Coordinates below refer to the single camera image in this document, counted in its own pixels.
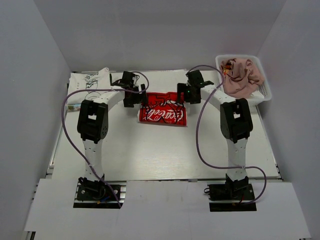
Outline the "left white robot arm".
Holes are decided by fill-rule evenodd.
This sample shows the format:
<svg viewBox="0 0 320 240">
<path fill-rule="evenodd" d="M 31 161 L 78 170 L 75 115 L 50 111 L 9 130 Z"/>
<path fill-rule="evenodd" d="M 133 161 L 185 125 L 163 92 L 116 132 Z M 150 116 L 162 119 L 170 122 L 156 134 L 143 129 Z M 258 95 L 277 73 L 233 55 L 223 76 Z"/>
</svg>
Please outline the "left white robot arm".
<svg viewBox="0 0 320 240">
<path fill-rule="evenodd" d="M 125 108 L 133 108 L 147 102 L 149 81 L 138 85 L 140 76 L 144 74 L 138 71 L 124 71 L 121 79 L 110 82 L 112 87 L 119 88 L 107 90 L 101 96 L 93 100 L 85 99 L 81 103 L 77 132 L 84 146 L 84 177 L 90 181 L 105 180 L 102 146 L 109 129 L 109 111 L 119 102 L 123 102 Z"/>
</svg>

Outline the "white red print t-shirt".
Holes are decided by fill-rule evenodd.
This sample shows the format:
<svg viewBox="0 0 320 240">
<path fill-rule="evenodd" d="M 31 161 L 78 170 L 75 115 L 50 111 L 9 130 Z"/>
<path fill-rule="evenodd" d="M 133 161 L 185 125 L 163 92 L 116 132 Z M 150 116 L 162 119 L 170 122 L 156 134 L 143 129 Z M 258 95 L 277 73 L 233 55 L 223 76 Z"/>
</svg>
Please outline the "white red print t-shirt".
<svg viewBox="0 0 320 240">
<path fill-rule="evenodd" d="M 148 92 L 146 97 L 147 102 L 141 104 L 137 115 L 140 123 L 187 126 L 187 111 L 183 96 L 178 101 L 176 92 Z"/>
</svg>

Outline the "pink t-shirt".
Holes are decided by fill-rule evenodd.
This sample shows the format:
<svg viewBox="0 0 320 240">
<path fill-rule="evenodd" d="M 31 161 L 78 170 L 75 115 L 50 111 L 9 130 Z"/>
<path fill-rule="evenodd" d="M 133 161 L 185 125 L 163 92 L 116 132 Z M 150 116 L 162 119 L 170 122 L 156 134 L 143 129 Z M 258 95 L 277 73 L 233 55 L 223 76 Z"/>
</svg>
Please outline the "pink t-shirt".
<svg viewBox="0 0 320 240">
<path fill-rule="evenodd" d="M 223 89 L 231 97 L 250 98 L 265 82 L 265 77 L 249 58 L 230 58 L 220 65 L 223 72 Z"/>
</svg>

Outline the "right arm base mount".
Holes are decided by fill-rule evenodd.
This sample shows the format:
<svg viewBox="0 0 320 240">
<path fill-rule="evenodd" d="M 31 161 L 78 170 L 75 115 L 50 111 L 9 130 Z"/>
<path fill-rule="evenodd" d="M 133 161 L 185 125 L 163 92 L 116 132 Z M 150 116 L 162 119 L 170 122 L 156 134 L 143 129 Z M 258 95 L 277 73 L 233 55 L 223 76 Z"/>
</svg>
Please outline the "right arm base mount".
<svg viewBox="0 0 320 240">
<path fill-rule="evenodd" d="M 209 211 L 212 213 L 257 211 L 256 203 L 249 203 L 255 199 L 251 184 L 235 195 L 230 195 L 222 183 L 207 184 L 203 192 L 209 198 Z"/>
</svg>

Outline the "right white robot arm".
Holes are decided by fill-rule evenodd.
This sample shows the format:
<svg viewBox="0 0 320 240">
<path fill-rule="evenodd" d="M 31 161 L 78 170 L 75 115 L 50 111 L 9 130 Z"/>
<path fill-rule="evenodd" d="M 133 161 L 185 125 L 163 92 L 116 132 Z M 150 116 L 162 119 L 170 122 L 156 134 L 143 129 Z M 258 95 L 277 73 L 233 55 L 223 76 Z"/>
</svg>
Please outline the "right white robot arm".
<svg viewBox="0 0 320 240">
<path fill-rule="evenodd" d="M 187 83 L 177 84 L 177 102 L 199 104 L 203 107 L 211 104 L 220 113 L 220 130 L 227 142 L 228 166 L 226 170 L 226 195 L 236 200 L 244 193 L 249 184 L 246 171 L 246 145 L 253 122 L 248 101 L 235 99 L 214 86 L 212 81 L 205 81 L 199 70 L 186 73 Z"/>
</svg>

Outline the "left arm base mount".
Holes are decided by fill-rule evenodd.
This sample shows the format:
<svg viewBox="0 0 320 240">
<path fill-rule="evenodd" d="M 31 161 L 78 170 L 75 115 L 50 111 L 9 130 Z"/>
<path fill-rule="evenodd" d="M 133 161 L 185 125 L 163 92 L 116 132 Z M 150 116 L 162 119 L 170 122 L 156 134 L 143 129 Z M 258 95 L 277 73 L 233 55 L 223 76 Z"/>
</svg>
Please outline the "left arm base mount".
<svg viewBox="0 0 320 240">
<path fill-rule="evenodd" d="M 77 184 L 73 201 L 74 209 L 120 209 L 126 196 L 126 186 L 123 184 L 111 184 L 110 188 L 103 185 L 100 190 L 92 190 Z"/>
</svg>

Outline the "plain white t-shirt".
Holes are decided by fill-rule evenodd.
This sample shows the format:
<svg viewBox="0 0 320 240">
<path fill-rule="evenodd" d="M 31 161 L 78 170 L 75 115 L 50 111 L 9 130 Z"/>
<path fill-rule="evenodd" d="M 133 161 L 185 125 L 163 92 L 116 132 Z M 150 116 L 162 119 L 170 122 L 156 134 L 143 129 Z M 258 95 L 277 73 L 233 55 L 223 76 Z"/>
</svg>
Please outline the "plain white t-shirt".
<svg viewBox="0 0 320 240">
<path fill-rule="evenodd" d="M 253 93 L 251 93 L 249 97 L 251 99 L 264 99 L 265 98 L 265 96 L 259 90 L 256 90 Z"/>
</svg>

